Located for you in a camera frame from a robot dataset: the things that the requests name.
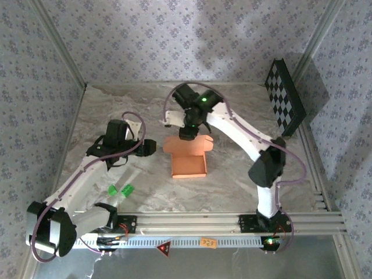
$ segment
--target green cube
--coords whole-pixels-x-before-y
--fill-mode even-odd
[[[107,193],[110,195],[110,196],[115,196],[117,194],[117,189],[115,188],[115,185],[114,184],[111,184],[107,190]]]
[[[130,184],[126,185],[124,189],[122,189],[121,193],[127,198],[132,192],[134,191],[134,187]]]

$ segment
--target green object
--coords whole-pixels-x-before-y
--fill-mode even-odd
[[[272,238],[272,237],[269,237],[268,239],[265,240],[265,243],[269,244],[269,245],[272,245],[272,244],[279,244],[281,242],[280,238]]]
[[[121,193],[127,198],[132,192],[134,191],[134,187],[130,184],[126,185],[124,189],[122,189]]]
[[[117,194],[117,189],[115,188],[114,184],[111,184],[109,186],[109,189],[107,190],[110,196],[115,196]]]

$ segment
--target orange cardboard box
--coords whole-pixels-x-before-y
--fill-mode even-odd
[[[167,137],[163,150],[171,153],[172,177],[205,177],[207,164],[205,152],[213,149],[213,138],[198,135],[193,141],[183,141],[178,136]]]

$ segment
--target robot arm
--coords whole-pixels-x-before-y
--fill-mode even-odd
[[[48,210],[37,230],[35,240],[37,249],[62,257],[72,249],[76,239],[82,235],[101,227],[111,229],[117,227],[117,211],[113,206],[97,203],[82,214],[74,216],[74,212],[94,183],[111,167],[115,167],[115,163],[120,164],[121,160],[127,160],[127,155],[149,156],[156,151],[156,142],[145,139],[142,145],[127,154],[124,159],[107,158],[97,161],[103,156],[135,147],[138,144],[140,126],[139,123],[129,120],[111,120],[106,134],[100,136],[88,148],[86,157],[73,175],[54,194],[46,198],[44,203],[33,202],[28,207],[27,245],[31,245],[33,231],[41,213],[56,199],[58,201]]]
[[[184,140],[193,140],[201,124],[206,125],[208,129],[209,125],[214,126],[229,136],[254,162],[248,174],[257,185],[259,198],[257,214],[261,214],[267,219],[273,218],[278,213],[274,184],[281,178],[285,165],[285,153],[253,138],[236,125],[230,118],[222,98],[212,90],[207,90],[199,95],[193,92],[188,85],[183,85],[173,94],[173,98],[184,111],[167,111],[163,124],[179,126],[179,136]],[[285,147],[285,142],[281,138],[273,140],[252,127],[235,112],[232,113],[243,126],[260,138]]]

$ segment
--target red wire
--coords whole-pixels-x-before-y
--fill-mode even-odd
[[[122,228],[126,232],[126,238],[127,238],[127,242],[128,242],[129,241],[129,236],[128,236],[129,231],[128,231],[127,226],[125,224],[123,224],[123,223],[120,223],[119,224],[119,227]]]
[[[279,225],[279,228],[281,228],[283,230],[283,232],[284,232],[284,238],[283,238],[283,240],[285,240],[285,237],[286,237],[285,229],[281,225]]]

